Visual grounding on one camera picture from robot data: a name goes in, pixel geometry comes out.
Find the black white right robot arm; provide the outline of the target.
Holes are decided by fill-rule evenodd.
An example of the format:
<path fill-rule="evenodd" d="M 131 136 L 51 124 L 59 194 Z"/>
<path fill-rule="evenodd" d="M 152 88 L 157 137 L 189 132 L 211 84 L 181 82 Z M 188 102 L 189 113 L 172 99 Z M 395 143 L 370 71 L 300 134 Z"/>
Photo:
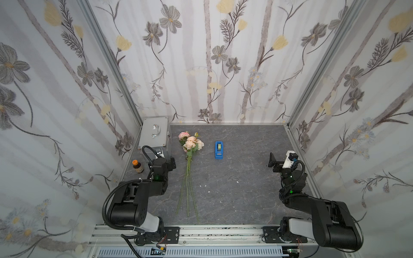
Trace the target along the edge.
<path fill-rule="evenodd" d="M 271 153 L 268 167 L 280 174 L 280 201 L 287 208 L 304 212 L 311 217 L 311 220 L 283 217 L 276 232 L 264 231 L 268 241 L 279 240 L 289 244 L 307 239 L 320 247 L 342 252 L 361 249 L 364 243 L 362 230 L 344 202 L 316 198 L 303 192 L 308 174 L 297 153 L 287 152 L 285 161 L 277 161 Z"/>

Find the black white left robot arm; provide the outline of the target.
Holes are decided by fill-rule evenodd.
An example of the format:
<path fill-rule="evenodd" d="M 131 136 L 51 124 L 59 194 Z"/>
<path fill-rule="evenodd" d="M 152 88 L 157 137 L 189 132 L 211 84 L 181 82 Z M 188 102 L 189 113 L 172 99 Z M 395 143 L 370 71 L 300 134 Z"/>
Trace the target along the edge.
<path fill-rule="evenodd" d="M 151 197 L 165 194 L 168 173 L 175 168 L 174 158 L 158 158 L 152 161 L 148 178 L 121 182 L 104 201 L 104 223 L 115 230 L 136 232 L 133 236 L 123 236 L 128 243 L 131 239 L 138 246 L 166 243 L 168 230 L 162 218 L 148 211 L 148 204 Z"/>

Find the pink artificial flower bouquet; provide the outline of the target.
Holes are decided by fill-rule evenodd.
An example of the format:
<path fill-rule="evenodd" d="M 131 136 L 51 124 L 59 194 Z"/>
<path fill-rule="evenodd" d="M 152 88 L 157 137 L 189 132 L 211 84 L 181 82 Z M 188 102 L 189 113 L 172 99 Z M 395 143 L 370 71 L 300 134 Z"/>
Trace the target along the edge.
<path fill-rule="evenodd" d="M 183 203 L 184 194 L 186 194 L 186 205 L 187 205 L 187 216 L 190 216 L 190 200 L 192 200 L 193 208 L 196 216 L 197 223 L 200 222 L 199 213 L 196 204 L 196 198 L 193 191 L 192 184 L 192 174 L 191 174 L 191 164 L 193 161 L 194 155 L 202 150 L 204 147 L 204 142 L 200 139 L 200 135 L 196 132 L 194 135 L 191 135 L 188 131 L 183 131 L 178 136 L 179 143 L 182 146 L 186 154 L 186 170 L 183 177 L 182 186 L 180 189 L 179 200 L 177 203 L 176 213 L 179 212 L 180 207 Z"/>

